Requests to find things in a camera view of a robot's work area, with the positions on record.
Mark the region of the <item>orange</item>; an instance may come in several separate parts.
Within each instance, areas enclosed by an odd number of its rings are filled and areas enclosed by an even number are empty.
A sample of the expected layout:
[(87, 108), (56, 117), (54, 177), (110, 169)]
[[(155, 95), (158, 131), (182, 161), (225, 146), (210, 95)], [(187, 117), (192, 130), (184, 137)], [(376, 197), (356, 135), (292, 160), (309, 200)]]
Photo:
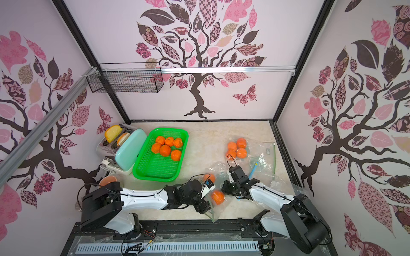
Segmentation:
[(173, 150), (170, 154), (171, 159), (175, 162), (179, 162), (181, 156), (182, 156), (182, 152), (178, 149)]
[(166, 138), (164, 144), (168, 145), (169, 147), (172, 147), (174, 145), (174, 138), (173, 137)]
[(155, 142), (156, 142), (157, 144), (164, 145), (164, 144), (165, 144), (165, 137), (163, 137), (163, 136), (158, 136), (158, 137), (156, 138)]
[(162, 144), (154, 143), (154, 144), (152, 145), (152, 147), (151, 147), (151, 151), (152, 151), (154, 154), (159, 154), (161, 147), (162, 147)]
[(168, 157), (171, 154), (171, 152), (172, 152), (171, 147), (164, 144), (164, 145), (162, 145), (159, 154), (164, 156), (164, 157)]
[(176, 148), (182, 148), (182, 147), (183, 147), (183, 141), (182, 141), (182, 139), (181, 139), (181, 138), (176, 138), (176, 139), (174, 139), (173, 145), (174, 145), (174, 147), (176, 147)]

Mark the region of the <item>blue zip clear bag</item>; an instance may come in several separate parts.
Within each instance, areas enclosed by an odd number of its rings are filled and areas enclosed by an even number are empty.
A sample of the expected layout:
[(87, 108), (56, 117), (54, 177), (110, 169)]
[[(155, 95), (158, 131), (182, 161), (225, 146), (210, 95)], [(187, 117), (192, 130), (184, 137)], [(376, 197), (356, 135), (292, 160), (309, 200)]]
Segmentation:
[(248, 172), (250, 179), (257, 179), (265, 186), (287, 195), (297, 196), (306, 194), (303, 188), (291, 183), (289, 180), (276, 176), (268, 165), (261, 164), (253, 159), (251, 159), (248, 165), (250, 168)]

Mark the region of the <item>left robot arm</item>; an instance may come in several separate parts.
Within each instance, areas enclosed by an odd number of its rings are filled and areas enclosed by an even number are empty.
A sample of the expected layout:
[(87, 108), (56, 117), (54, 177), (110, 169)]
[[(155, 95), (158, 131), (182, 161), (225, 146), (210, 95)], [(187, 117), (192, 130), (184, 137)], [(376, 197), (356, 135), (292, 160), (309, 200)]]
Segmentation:
[(139, 229), (136, 210), (182, 210), (193, 206), (205, 214), (211, 209), (205, 197), (215, 189), (211, 179), (189, 180), (182, 185), (165, 186), (156, 191), (135, 191), (122, 188), (118, 181), (82, 198), (81, 231), (108, 228), (124, 235)]

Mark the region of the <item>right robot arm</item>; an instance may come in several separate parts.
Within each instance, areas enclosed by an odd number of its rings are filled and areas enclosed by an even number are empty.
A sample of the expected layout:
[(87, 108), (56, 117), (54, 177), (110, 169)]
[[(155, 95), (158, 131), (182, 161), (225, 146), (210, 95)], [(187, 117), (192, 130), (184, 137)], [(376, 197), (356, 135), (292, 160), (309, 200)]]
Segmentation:
[(304, 194), (284, 194), (257, 179), (245, 183), (226, 180), (222, 185), (222, 192), (238, 199), (264, 204), (281, 214), (278, 217), (266, 210), (257, 215), (255, 220), (265, 232), (290, 238), (303, 253), (310, 254), (317, 246), (333, 242), (330, 226)]

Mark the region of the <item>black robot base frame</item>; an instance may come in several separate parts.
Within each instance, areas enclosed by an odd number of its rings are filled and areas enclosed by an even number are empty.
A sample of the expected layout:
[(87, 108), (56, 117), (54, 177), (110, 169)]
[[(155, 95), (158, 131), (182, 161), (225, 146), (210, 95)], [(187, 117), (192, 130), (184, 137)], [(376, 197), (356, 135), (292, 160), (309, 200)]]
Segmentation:
[(211, 220), (142, 220), (139, 234), (120, 235), (116, 231), (100, 228), (81, 231), (76, 223), (64, 248), (63, 256), (72, 256), (78, 244), (98, 243), (156, 243), (156, 242), (216, 242), (257, 241), (258, 252), (207, 252), (207, 253), (153, 253), (125, 256), (302, 256), (293, 242), (277, 233), (262, 231), (254, 219)]

